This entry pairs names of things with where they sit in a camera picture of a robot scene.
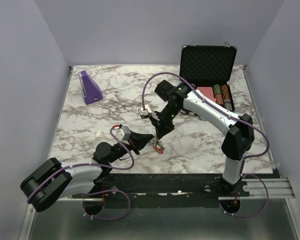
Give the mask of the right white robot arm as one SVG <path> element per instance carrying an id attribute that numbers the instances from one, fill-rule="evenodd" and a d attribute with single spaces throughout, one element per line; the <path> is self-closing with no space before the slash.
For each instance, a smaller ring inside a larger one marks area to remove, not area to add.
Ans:
<path id="1" fill-rule="evenodd" d="M 250 115 L 237 115 L 228 111 L 199 90 L 191 90 L 186 83 L 173 86 L 166 80 L 161 81 L 154 92 L 166 102 L 160 111 L 155 111 L 150 120 L 155 127 L 157 139 L 163 138 L 174 130 L 173 120 L 182 110 L 188 110 L 208 121 L 223 135 L 221 150 L 226 156 L 220 191 L 231 196 L 238 190 L 238 182 L 244 166 L 244 156 L 255 140 L 253 121 Z"/>

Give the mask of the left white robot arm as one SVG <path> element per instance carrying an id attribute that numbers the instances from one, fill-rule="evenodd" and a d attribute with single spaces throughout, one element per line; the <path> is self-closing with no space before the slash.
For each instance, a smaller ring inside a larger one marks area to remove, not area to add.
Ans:
<path id="1" fill-rule="evenodd" d="M 58 199 L 78 194 L 94 198 L 100 194 L 96 182 L 115 169 L 113 162 L 124 155 L 138 155 L 152 139 L 153 134 L 136 133 L 126 126 L 116 126 L 113 136 L 116 144 L 101 142 L 91 160 L 80 163 L 61 163 L 52 157 L 46 160 L 20 184 L 20 189 L 37 212 L 50 208 Z"/>

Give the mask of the red keyring with keys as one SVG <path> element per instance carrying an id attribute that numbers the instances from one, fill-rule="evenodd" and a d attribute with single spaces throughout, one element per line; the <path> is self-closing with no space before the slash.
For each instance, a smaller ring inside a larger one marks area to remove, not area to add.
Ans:
<path id="1" fill-rule="evenodd" d="M 161 140 L 158 139 L 156 136 L 151 140 L 151 144 L 155 152 L 157 152 L 160 155 L 164 153 L 165 147 L 163 146 Z"/>

